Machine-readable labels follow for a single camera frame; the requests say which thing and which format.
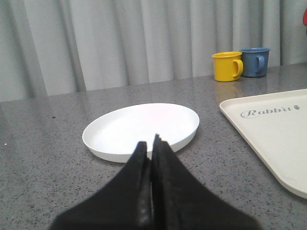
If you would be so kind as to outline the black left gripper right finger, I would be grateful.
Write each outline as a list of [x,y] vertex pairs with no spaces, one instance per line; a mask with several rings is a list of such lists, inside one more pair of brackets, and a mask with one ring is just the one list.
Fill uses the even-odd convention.
[[203,186],[169,144],[155,136],[153,218],[158,230],[260,230],[260,224]]

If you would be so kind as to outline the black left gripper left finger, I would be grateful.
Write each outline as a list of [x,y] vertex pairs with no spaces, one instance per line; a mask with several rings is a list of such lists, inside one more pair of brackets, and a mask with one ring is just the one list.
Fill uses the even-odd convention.
[[52,230],[150,230],[151,161],[139,142],[122,170],[93,196],[60,214]]

